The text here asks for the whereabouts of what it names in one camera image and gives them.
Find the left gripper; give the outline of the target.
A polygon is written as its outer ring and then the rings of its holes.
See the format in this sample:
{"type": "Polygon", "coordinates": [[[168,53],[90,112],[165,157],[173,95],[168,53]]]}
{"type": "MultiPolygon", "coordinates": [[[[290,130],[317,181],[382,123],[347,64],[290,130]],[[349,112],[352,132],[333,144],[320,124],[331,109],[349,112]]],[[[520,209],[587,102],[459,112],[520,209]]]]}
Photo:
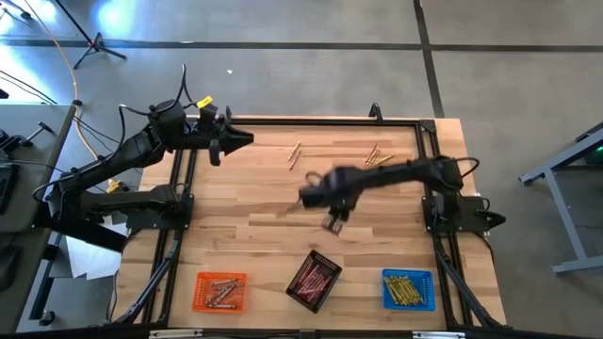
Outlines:
{"type": "Polygon", "coordinates": [[[225,141],[225,154],[229,155],[253,143],[254,134],[235,128],[226,121],[211,121],[208,123],[187,123],[186,148],[189,150],[208,150],[212,166],[221,163],[221,143],[226,138],[226,132],[231,137],[225,141]]]}

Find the silver metal bracket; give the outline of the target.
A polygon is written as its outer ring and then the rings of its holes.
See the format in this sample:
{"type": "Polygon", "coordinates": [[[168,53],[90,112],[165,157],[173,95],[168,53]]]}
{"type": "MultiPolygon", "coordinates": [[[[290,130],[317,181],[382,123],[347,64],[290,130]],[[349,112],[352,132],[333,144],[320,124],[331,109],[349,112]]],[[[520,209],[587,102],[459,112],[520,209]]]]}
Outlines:
{"type": "Polygon", "coordinates": [[[464,332],[455,331],[413,331],[413,339],[466,339],[464,332]]]}
{"type": "Polygon", "coordinates": [[[149,332],[148,339],[192,339],[202,338],[204,332],[195,329],[165,329],[149,332]]]}

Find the black device with green light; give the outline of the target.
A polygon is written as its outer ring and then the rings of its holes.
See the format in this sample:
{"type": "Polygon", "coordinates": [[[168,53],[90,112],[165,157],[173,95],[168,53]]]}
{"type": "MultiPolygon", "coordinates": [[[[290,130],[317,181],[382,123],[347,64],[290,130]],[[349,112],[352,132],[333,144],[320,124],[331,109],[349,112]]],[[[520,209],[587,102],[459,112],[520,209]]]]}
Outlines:
{"type": "MultiPolygon", "coordinates": [[[[576,137],[577,143],[603,130],[603,121],[576,137]]],[[[603,165],[603,141],[583,156],[586,165],[603,165]]]]}

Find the black steel beam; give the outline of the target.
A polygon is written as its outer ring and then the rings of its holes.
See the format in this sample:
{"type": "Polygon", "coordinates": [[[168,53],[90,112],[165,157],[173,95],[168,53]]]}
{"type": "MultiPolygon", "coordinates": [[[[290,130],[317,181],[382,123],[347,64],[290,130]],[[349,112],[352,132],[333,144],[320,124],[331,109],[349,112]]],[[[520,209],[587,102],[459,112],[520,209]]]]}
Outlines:
{"type": "Polygon", "coordinates": [[[101,226],[97,223],[84,220],[83,222],[60,223],[51,221],[48,228],[63,235],[84,241],[96,247],[115,252],[122,252],[126,236],[101,226]]]}

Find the black slotted plastic basket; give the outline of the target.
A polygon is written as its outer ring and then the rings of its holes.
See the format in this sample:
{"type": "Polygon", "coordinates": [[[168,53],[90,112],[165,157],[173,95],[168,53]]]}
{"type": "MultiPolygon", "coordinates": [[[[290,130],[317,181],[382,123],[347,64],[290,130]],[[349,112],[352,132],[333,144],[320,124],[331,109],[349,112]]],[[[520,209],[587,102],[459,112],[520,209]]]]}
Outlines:
{"type": "Polygon", "coordinates": [[[316,250],[311,250],[302,262],[292,281],[286,288],[285,293],[292,299],[296,300],[301,306],[303,306],[307,310],[311,311],[314,314],[317,314],[320,308],[322,307],[323,303],[325,302],[326,298],[329,296],[330,292],[334,288],[334,285],[337,279],[339,278],[341,272],[341,266],[331,261],[324,255],[320,254],[316,250]],[[296,293],[296,290],[300,287],[299,280],[302,277],[303,273],[308,267],[311,267],[312,264],[318,264],[318,269],[322,271],[322,274],[324,276],[329,276],[331,279],[325,286],[324,291],[319,297],[313,299],[312,302],[307,302],[296,293]]]}

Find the white paper sheet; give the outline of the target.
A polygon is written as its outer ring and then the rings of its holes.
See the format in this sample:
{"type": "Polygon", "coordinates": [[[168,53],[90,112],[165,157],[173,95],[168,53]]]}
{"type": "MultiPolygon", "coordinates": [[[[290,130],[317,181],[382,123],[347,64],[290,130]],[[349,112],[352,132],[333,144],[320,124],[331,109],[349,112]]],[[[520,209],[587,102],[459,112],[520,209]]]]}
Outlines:
{"type": "Polygon", "coordinates": [[[95,280],[113,276],[122,261],[120,251],[107,250],[82,240],[67,237],[67,248],[71,273],[74,278],[84,276],[95,280]]]}

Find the blue slotted plastic basket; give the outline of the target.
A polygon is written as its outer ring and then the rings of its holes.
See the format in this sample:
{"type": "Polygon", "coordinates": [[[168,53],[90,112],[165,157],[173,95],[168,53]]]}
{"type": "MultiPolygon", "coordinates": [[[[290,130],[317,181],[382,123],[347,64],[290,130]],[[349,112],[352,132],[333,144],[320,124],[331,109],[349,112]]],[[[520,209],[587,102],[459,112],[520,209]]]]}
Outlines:
{"type": "Polygon", "coordinates": [[[433,278],[430,271],[425,270],[412,270],[412,269],[399,269],[399,268],[385,268],[382,270],[382,286],[383,286],[383,307],[388,310],[401,310],[401,311],[435,311],[435,296],[433,289],[433,278]],[[392,300],[390,293],[386,289],[384,281],[388,278],[393,279],[394,277],[407,277],[412,284],[416,287],[420,296],[423,298],[422,303],[412,304],[408,306],[397,305],[392,300]]]}

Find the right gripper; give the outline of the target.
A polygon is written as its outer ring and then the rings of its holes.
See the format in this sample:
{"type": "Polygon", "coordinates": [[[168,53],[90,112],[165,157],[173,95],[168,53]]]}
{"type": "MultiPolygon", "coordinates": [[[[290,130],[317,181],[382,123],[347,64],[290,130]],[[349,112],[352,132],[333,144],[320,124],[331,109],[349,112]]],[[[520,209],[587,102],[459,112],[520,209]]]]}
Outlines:
{"type": "Polygon", "coordinates": [[[339,235],[348,221],[362,192],[358,187],[361,173],[356,167],[336,167],[323,177],[322,185],[330,214],[321,223],[325,231],[339,235]]]}

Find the black tripod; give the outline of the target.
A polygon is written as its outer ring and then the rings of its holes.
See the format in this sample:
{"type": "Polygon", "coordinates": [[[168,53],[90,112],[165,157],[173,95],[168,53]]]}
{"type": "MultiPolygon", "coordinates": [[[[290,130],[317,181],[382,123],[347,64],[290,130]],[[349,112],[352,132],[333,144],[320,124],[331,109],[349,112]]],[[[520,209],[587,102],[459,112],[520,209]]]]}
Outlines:
{"type": "Polygon", "coordinates": [[[88,44],[85,52],[81,55],[81,57],[78,60],[76,60],[75,64],[73,65],[74,70],[77,70],[80,67],[80,65],[82,64],[82,62],[87,57],[89,57],[93,54],[97,54],[97,53],[106,53],[108,55],[117,57],[122,60],[127,59],[126,55],[123,55],[121,53],[118,53],[114,50],[107,48],[105,45],[104,39],[103,39],[103,35],[100,32],[97,32],[95,37],[92,39],[86,33],[86,31],[82,28],[82,26],[77,22],[77,20],[73,17],[73,15],[70,13],[70,11],[65,8],[65,6],[61,3],[61,1],[55,0],[55,2],[59,6],[59,8],[63,11],[63,13],[68,17],[70,22],[74,25],[76,30],[82,35],[82,37],[85,39],[85,41],[88,44]]]}

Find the orange slotted plastic basket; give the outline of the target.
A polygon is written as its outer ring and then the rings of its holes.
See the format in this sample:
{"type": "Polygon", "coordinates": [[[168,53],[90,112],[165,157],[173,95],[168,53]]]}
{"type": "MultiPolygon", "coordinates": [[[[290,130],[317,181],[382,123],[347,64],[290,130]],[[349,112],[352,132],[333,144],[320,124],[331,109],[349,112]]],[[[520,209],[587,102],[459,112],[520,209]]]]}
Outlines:
{"type": "Polygon", "coordinates": [[[216,314],[240,314],[243,311],[245,303],[247,285],[247,274],[241,272],[206,272],[197,274],[195,290],[192,301],[192,311],[196,313],[216,313],[216,314]],[[241,306],[234,310],[210,309],[206,305],[208,299],[216,294],[216,286],[211,286],[212,282],[237,279],[237,283],[244,283],[244,299],[241,306]]]}

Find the grey desk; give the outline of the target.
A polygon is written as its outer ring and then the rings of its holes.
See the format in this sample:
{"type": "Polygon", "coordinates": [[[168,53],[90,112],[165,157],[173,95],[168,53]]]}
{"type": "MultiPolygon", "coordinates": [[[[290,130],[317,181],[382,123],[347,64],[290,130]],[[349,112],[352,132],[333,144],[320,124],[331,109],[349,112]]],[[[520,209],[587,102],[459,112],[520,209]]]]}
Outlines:
{"type": "Polygon", "coordinates": [[[14,281],[0,291],[0,334],[16,331],[45,252],[51,231],[35,225],[41,205],[32,192],[50,181],[73,115],[70,105],[0,104],[0,129],[11,136],[34,136],[30,147],[12,153],[20,170],[8,208],[0,215],[0,249],[18,251],[14,281]]]}

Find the black aluminium table frame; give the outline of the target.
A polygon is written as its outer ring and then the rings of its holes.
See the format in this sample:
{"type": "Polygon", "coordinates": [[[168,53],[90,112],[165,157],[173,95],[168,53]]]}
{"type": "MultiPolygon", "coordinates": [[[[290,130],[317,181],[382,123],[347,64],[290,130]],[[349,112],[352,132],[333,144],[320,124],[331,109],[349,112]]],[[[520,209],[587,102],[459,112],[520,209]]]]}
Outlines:
{"type": "Polygon", "coordinates": [[[167,154],[143,172],[141,188],[190,181],[192,220],[183,237],[173,284],[162,284],[155,315],[172,328],[442,330],[444,306],[434,312],[391,311],[382,302],[382,270],[389,267],[434,272],[436,261],[423,220],[421,184],[407,183],[365,192],[340,235],[324,231],[323,210],[288,214],[306,172],[337,165],[363,165],[375,144],[392,162],[439,147],[464,158],[461,124],[366,118],[238,119],[254,134],[252,145],[211,166],[206,153],[167,154]],[[287,161],[298,141],[301,157],[287,161]],[[194,163],[194,170],[187,164],[194,163]],[[285,290],[311,250],[342,267],[317,314],[285,290]],[[196,313],[193,294],[199,272],[247,274],[240,314],[196,313]]]}

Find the grey table leg frame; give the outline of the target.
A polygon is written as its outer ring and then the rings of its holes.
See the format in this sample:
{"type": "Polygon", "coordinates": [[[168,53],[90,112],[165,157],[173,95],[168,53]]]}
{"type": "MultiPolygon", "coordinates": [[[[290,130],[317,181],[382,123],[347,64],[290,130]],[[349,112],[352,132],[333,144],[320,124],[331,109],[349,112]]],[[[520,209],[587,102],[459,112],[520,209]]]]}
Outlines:
{"type": "Polygon", "coordinates": [[[579,143],[574,141],[566,150],[550,157],[531,171],[518,177],[519,182],[524,186],[529,186],[539,179],[546,181],[562,219],[562,224],[568,235],[571,247],[576,255],[575,260],[553,265],[551,268],[555,275],[592,268],[603,268],[603,254],[589,256],[586,253],[579,237],[578,226],[571,216],[571,207],[566,203],[557,180],[557,174],[566,170],[603,170],[603,165],[586,165],[583,160],[583,156],[596,148],[602,141],[603,130],[600,130],[579,143]]]}

